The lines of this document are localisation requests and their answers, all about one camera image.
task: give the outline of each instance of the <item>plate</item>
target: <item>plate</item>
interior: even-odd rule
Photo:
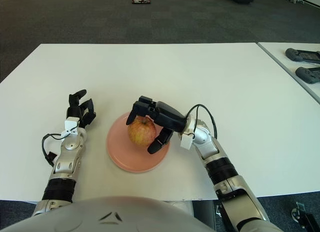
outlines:
[[[120,168],[141,173],[155,168],[165,158],[169,143],[155,154],[149,154],[147,147],[139,147],[131,142],[128,136],[126,121],[129,113],[123,114],[112,125],[106,137],[106,150],[111,160]],[[155,124],[157,136],[162,127]]]

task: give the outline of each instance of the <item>robotic arm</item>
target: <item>robotic arm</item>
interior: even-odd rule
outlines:
[[[42,200],[36,205],[33,216],[72,203],[80,160],[87,139],[85,127],[91,124],[96,117],[92,99],[79,105],[79,100],[86,93],[86,90],[81,90],[69,95],[70,106],[66,112],[65,130],[60,135],[62,140],[61,153],[54,164],[53,160],[57,155],[52,152],[47,155],[44,151],[44,140],[52,134],[47,134],[42,140],[45,158],[53,166],[53,169]]]
[[[156,124],[163,126],[149,146],[149,153],[155,153],[168,143],[174,131],[181,135],[181,147],[195,146],[221,201],[220,212],[226,227],[235,231],[251,231],[248,228],[257,226],[259,230],[255,231],[281,231],[269,222],[264,208],[203,121],[196,121],[191,115],[184,117],[169,105],[143,96],[134,103],[126,124],[131,124],[137,115],[149,115]]]

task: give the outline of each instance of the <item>white table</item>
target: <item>white table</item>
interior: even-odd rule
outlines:
[[[296,50],[320,51],[320,44],[309,43],[259,43],[283,69],[285,69],[311,96],[320,103],[320,83],[308,84],[296,75],[296,70],[299,67],[315,68],[320,67],[320,64],[297,63],[290,60],[286,56],[286,50],[293,48]]]
[[[220,144],[257,196],[320,190],[320,105],[257,44],[40,45],[0,84],[0,199],[41,199],[52,169],[41,139],[64,129],[68,94],[80,89],[97,117],[74,200],[216,198],[197,153],[180,148],[176,134],[152,171],[129,173],[110,160],[108,130],[140,95],[182,113],[207,105]],[[59,151],[59,142],[49,145]]]

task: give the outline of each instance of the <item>red apple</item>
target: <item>red apple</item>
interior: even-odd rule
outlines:
[[[157,130],[151,119],[137,116],[128,126],[128,135],[132,143],[148,147],[156,138]]]

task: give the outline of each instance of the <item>gray carpet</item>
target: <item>gray carpet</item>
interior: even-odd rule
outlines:
[[[0,0],[0,82],[41,43],[320,43],[320,9],[285,0]],[[320,193],[260,199],[285,231],[298,200],[320,221]],[[0,201],[0,228],[32,214],[34,205]],[[218,231],[223,231],[216,218]]]

